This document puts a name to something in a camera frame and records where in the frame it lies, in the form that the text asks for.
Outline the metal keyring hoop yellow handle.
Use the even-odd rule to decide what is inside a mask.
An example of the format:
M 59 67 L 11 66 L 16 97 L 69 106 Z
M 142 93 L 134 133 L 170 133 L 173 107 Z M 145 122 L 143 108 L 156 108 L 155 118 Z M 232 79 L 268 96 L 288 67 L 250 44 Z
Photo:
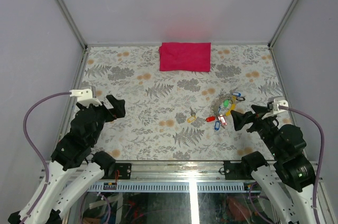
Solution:
M 233 92 L 237 92 L 237 88 L 231 90 L 221 90 L 221 92 L 216 96 L 215 100 L 211 104 L 213 116 L 217 118 L 221 115 L 220 111 L 222 108 L 224 108 L 223 103 L 225 100 L 230 100 L 230 107 L 232 104 L 237 104 L 238 101 L 236 101 L 236 97 L 232 95 Z

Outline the blue key tag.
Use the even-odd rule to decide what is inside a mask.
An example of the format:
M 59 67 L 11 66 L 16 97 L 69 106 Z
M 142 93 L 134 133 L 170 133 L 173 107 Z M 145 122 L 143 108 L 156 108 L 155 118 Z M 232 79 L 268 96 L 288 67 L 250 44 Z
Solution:
M 221 127 L 221 123 L 219 121 L 216 121 L 214 124 L 214 130 L 218 131 Z
M 233 92 L 232 95 L 235 97 L 241 97 L 241 93 L 239 92 Z

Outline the green key tag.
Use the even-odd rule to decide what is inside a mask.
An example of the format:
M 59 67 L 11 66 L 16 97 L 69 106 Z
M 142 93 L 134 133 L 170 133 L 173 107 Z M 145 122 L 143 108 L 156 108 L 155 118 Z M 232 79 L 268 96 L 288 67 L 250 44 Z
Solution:
M 230 103 L 229 99 L 225 100 L 223 103 L 224 108 L 227 108 L 229 106 L 229 103 Z

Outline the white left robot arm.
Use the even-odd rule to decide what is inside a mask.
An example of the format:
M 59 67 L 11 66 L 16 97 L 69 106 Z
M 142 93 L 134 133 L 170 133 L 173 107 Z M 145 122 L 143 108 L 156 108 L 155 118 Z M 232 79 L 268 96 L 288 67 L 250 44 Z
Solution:
M 57 143 L 49 163 L 31 141 L 27 132 L 27 119 L 35 107 L 54 96 L 38 101 L 25 114 L 23 132 L 42 161 L 45 175 L 28 204 L 9 216 L 9 223 L 62 223 L 71 207 L 92 184 L 115 175 L 115 159 L 105 151 L 100 151 L 93 155 L 85 170 L 73 182 L 69 182 L 69 178 L 91 154 L 105 123 L 125 117 L 125 101 L 107 95 L 112 105 L 107 108 L 93 95 L 91 89 L 73 89 L 56 94 L 61 95 L 75 97 L 79 110 L 70 123 L 69 132 Z

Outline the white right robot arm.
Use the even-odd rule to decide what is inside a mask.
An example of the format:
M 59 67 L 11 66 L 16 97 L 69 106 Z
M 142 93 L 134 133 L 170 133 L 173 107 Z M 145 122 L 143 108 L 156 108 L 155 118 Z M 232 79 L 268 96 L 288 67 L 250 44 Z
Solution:
M 224 162 L 225 178 L 253 179 L 263 189 L 277 211 L 281 223 L 319 223 L 317 186 L 320 169 L 313 168 L 304 155 L 306 142 L 301 129 L 295 125 L 275 125 L 277 115 L 292 111 L 286 100 L 271 101 L 267 106 L 252 105 L 244 114 L 231 111 L 236 131 L 250 124 L 249 133 L 258 133 L 275 163 L 275 172 L 285 185 L 282 189 L 275 180 L 270 165 L 259 151 L 241 158 L 239 163 Z

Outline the red key tag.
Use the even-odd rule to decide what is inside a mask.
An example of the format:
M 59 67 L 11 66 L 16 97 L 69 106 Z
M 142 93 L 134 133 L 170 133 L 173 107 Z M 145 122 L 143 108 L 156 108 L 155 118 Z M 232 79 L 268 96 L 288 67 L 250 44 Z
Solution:
M 215 117 L 215 116 L 210 116 L 210 117 L 208 117 L 208 118 L 205 119 L 205 121 L 208 122 L 208 123 L 209 123 L 209 122 L 213 122 L 213 121 L 215 121 L 215 120 L 216 120 L 216 117 Z

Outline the pink folded cloth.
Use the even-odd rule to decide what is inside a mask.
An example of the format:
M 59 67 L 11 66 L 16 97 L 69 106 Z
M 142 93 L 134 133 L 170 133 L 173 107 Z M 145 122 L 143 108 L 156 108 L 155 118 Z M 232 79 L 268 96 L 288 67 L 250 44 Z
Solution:
M 211 43 L 164 42 L 158 51 L 160 71 L 211 70 Z

